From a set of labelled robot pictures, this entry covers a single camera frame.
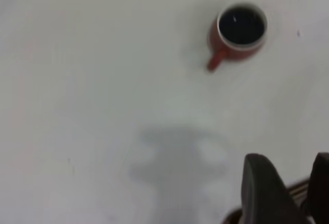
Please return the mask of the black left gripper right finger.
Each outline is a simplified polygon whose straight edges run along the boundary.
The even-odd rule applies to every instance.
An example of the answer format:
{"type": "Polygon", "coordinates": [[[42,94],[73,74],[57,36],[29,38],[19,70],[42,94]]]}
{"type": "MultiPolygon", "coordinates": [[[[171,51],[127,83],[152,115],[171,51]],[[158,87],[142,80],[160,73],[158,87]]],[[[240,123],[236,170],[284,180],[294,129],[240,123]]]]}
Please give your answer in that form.
{"type": "Polygon", "coordinates": [[[328,153],[318,153],[309,178],[309,212],[315,223],[328,223],[328,153]]]}

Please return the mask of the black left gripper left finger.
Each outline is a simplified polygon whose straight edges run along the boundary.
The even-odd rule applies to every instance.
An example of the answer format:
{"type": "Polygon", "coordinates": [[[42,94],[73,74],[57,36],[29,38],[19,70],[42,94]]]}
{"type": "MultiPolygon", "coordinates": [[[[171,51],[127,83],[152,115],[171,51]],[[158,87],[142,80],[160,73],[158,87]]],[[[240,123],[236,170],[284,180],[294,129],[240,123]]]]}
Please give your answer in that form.
{"type": "Polygon", "coordinates": [[[309,223],[269,159],[248,154],[241,186],[241,223],[309,223]]]}

